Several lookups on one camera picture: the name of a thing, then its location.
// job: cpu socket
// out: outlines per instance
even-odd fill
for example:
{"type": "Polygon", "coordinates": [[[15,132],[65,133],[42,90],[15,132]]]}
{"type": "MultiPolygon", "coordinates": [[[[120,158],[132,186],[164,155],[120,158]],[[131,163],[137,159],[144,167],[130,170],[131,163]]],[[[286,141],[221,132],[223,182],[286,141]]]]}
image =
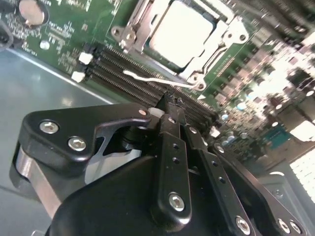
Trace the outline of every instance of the cpu socket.
{"type": "Polygon", "coordinates": [[[204,90],[204,77],[232,44],[249,39],[242,19],[220,0],[140,0],[111,34],[125,53],[172,81],[204,90]]]}

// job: screw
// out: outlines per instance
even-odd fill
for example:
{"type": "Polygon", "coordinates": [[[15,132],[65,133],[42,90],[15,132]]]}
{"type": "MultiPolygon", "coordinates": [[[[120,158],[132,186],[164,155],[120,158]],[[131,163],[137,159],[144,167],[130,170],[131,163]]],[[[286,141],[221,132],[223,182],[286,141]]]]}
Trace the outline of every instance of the screw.
{"type": "Polygon", "coordinates": [[[275,192],[274,192],[274,195],[277,199],[281,199],[284,194],[280,191],[280,189],[277,189],[275,192]]]}
{"type": "Polygon", "coordinates": [[[197,133],[197,130],[196,130],[194,127],[190,127],[189,130],[190,130],[193,134],[196,134],[196,133],[197,133]]]}
{"type": "Polygon", "coordinates": [[[220,146],[220,144],[215,143],[214,146],[216,147],[216,149],[217,149],[219,152],[224,153],[224,149],[220,146]]]}
{"type": "Polygon", "coordinates": [[[143,116],[146,116],[146,115],[147,115],[147,113],[146,113],[145,111],[143,111],[143,110],[139,110],[139,113],[140,113],[141,115],[143,115],[143,116]]]}
{"type": "Polygon", "coordinates": [[[176,123],[176,121],[175,121],[172,117],[169,117],[168,120],[169,120],[169,122],[171,122],[171,123],[173,123],[173,124],[176,123]]]}
{"type": "Polygon", "coordinates": [[[40,43],[39,43],[39,47],[42,49],[42,50],[48,50],[50,48],[50,44],[48,41],[46,40],[42,40],[40,43]]]}
{"type": "Polygon", "coordinates": [[[302,233],[302,230],[300,229],[300,227],[298,227],[297,224],[295,224],[292,220],[290,220],[290,225],[298,234],[302,233]]]}
{"type": "Polygon", "coordinates": [[[237,227],[245,234],[245,235],[250,235],[251,234],[251,229],[248,223],[241,217],[241,216],[236,216],[235,219],[237,227]]]}
{"type": "Polygon", "coordinates": [[[51,121],[44,121],[39,125],[39,128],[41,131],[43,131],[46,134],[54,134],[59,130],[59,127],[57,124],[51,122],[51,121]]]}
{"type": "Polygon", "coordinates": [[[83,151],[87,147],[84,140],[79,137],[69,139],[68,145],[75,151],[83,151]]]}
{"type": "Polygon", "coordinates": [[[283,229],[283,231],[285,231],[287,234],[289,234],[291,232],[290,228],[288,227],[288,225],[281,219],[278,219],[278,223],[281,227],[281,229],[283,229]]]}
{"type": "Polygon", "coordinates": [[[175,193],[169,195],[169,203],[176,211],[183,211],[185,208],[184,200],[175,193]]]}

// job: black plastic bracket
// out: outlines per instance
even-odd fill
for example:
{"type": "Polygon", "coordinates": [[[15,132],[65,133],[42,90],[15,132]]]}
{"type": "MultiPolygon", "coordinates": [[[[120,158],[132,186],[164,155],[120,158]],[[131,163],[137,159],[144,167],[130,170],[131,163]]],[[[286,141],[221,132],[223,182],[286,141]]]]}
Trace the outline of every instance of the black plastic bracket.
{"type": "Polygon", "coordinates": [[[239,161],[222,155],[217,148],[214,152],[220,157],[243,206],[251,212],[251,218],[263,235],[307,234],[302,224],[239,161]]]}
{"type": "Polygon", "coordinates": [[[173,97],[164,96],[158,106],[160,118],[157,138],[157,169],[151,214],[167,232],[180,231],[191,219],[191,199],[186,143],[181,139],[179,112],[173,97]]]}
{"type": "Polygon", "coordinates": [[[94,155],[96,138],[106,137],[101,147],[105,149],[119,128],[146,126],[150,120],[146,108],[136,103],[33,112],[23,119],[19,143],[33,159],[64,175],[77,176],[94,155]],[[40,124],[44,121],[57,124],[58,131],[43,132],[40,124]],[[73,137],[80,137],[86,148],[71,149],[68,140],[73,137]]]}
{"type": "Polygon", "coordinates": [[[217,222],[220,232],[229,236],[260,236],[261,234],[251,224],[220,159],[207,151],[198,130],[189,125],[185,125],[183,130],[188,154],[194,157],[192,164],[198,168],[205,186],[208,186],[208,190],[215,195],[215,201],[220,208],[220,218],[212,219],[217,222]],[[243,231],[237,225],[241,219],[246,222],[243,231]]]}

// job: white cable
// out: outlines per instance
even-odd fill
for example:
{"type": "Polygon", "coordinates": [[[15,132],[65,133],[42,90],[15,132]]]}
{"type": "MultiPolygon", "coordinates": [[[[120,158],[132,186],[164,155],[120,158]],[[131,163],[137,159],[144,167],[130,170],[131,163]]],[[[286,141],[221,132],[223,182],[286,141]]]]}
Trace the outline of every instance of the white cable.
{"type": "Polygon", "coordinates": [[[129,70],[124,70],[124,74],[133,77],[135,80],[141,80],[144,82],[157,82],[157,83],[161,83],[161,84],[179,86],[179,87],[189,88],[189,89],[193,89],[194,87],[196,87],[196,85],[186,85],[186,84],[181,84],[181,83],[177,83],[177,82],[173,82],[173,81],[169,81],[169,80],[162,80],[162,79],[158,79],[158,78],[143,78],[143,77],[138,76],[137,74],[135,74],[129,70]]]}

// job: motherboard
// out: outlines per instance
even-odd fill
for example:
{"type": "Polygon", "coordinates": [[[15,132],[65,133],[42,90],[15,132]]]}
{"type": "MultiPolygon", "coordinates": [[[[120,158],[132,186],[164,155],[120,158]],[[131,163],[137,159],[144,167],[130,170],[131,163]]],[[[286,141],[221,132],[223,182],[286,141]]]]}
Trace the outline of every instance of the motherboard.
{"type": "Polygon", "coordinates": [[[315,105],[311,0],[0,4],[3,47],[20,48],[78,83],[148,108],[171,90],[205,140],[241,161],[291,138],[313,140],[315,118],[307,115],[315,105]],[[302,117],[291,128],[283,115],[288,109],[302,117]]]}

